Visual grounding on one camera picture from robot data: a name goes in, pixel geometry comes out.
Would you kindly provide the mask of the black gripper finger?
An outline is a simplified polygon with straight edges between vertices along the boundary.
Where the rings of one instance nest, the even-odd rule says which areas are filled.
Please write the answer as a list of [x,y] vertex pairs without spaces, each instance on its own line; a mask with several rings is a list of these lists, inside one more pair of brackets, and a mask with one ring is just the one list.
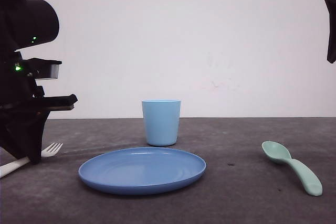
[[335,63],[335,0],[324,0],[328,13],[329,13],[329,41],[327,51],[327,61],[329,63]]
[[49,111],[2,111],[1,147],[16,159],[41,161],[41,145]]

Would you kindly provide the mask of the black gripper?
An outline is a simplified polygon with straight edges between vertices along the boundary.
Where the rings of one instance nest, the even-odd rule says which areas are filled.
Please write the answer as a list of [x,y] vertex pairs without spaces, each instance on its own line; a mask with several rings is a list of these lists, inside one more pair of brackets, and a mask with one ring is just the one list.
[[54,8],[45,0],[1,0],[1,108],[22,102],[31,110],[67,111],[78,101],[74,94],[42,97],[37,79],[56,79],[61,61],[31,58],[20,50],[51,42],[59,33]]

